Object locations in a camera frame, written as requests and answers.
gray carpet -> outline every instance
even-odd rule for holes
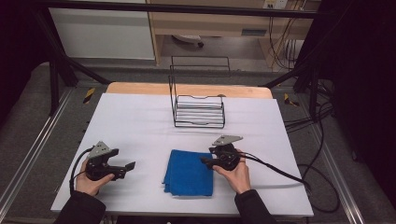
[[[96,69],[100,75],[117,81],[137,82],[167,82],[167,74],[161,69]],[[227,78],[212,78],[210,84],[236,84],[255,86],[268,80],[274,75],[258,74],[254,72],[232,72]],[[84,81],[89,78],[80,76]],[[6,125],[1,130],[0,153],[7,163],[2,163],[1,190],[7,186],[24,155],[33,144],[40,128],[44,125],[50,110],[50,94],[48,87],[48,71],[45,68],[35,70],[30,87],[14,107]],[[207,83],[201,78],[186,78],[181,82]],[[62,117],[51,134],[41,155],[35,162],[31,173],[21,188],[20,193],[7,213],[7,217],[55,218],[50,206],[56,196],[54,192],[61,185],[64,175],[78,148],[78,141],[84,135],[83,130],[88,127],[87,121],[92,117],[102,92],[106,87],[96,88],[92,99],[87,105],[82,103],[88,87],[75,89]],[[299,106],[285,105],[283,93],[274,93],[279,102],[279,108],[284,120],[304,118],[304,112]],[[290,93],[290,99],[298,101],[295,94]],[[326,142],[334,155],[337,164],[348,183],[350,190],[369,223],[396,223],[396,212],[391,207],[382,190],[375,183],[369,170],[363,163],[354,162],[340,130],[337,120],[328,117],[324,120]],[[310,128],[305,128],[290,134],[290,142],[298,163],[309,163],[318,146],[314,141]],[[327,175],[321,158],[314,164]],[[313,188],[311,201],[321,208],[330,209],[335,204],[331,188],[313,172],[308,173],[307,180]],[[333,214],[315,211],[311,222],[348,223],[346,213],[341,206]]]

dish rack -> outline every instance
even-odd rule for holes
[[[172,56],[170,65],[171,75],[169,76],[169,91],[172,102],[172,113],[175,127],[177,128],[215,128],[222,129],[225,125],[224,102],[221,95],[217,96],[195,96],[188,94],[177,94],[177,78],[190,77],[186,75],[176,75],[176,69],[181,67],[211,67],[218,70],[224,68],[230,72],[230,63],[227,57],[201,57],[193,56],[190,58],[205,59],[224,59],[226,64],[206,65],[206,64],[182,64],[174,63],[175,57]]]

blue towel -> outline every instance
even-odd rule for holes
[[[177,196],[211,196],[213,170],[201,163],[201,157],[212,159],[210,153],[173,149],[163,180],[164,191]]]

white table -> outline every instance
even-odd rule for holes
[[[240,135],[235,142],[275,167],[300,177],[276,100],[224,98],[224,129],[179,129],[172,120],[169,95],[105,93],[95,110],[74,161],[86,148],[104,141],[120,154],[110,165],[136,161],[124,179],[112,181],[97,196],[114,215],[231,217],[238,211],[235,193],[227,181],[214,174],[212,197],[180,198],[163,192],[163,177],[172,149],[208,152],[222,134]],[[272,215],[311,217],[313,211],[304,186],[274,171],[247,161],[252,187]],[[51,207],[59,212],[69,198],[71,168]]]

hand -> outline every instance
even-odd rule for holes
[[[245,158],[241,157],[238,165],[232,171],[224,170],[217,165],[213,166],[213,170],[218,172],[220,175],[223,175],[236,193],[241,194],[251,189],[248,167]]]
[[[106,183],[110,182],[110,180],[114,177],[113,174],[107,175],[100,180],[92,181],[85,174],[85,167],[87,166],[88,160],[85,160],[81,165],[81,174],[77,176],[77,184],[76,191],[80,191],[83,193],[87,193],[91,196],[95,196],[99,188],[101,188]]]

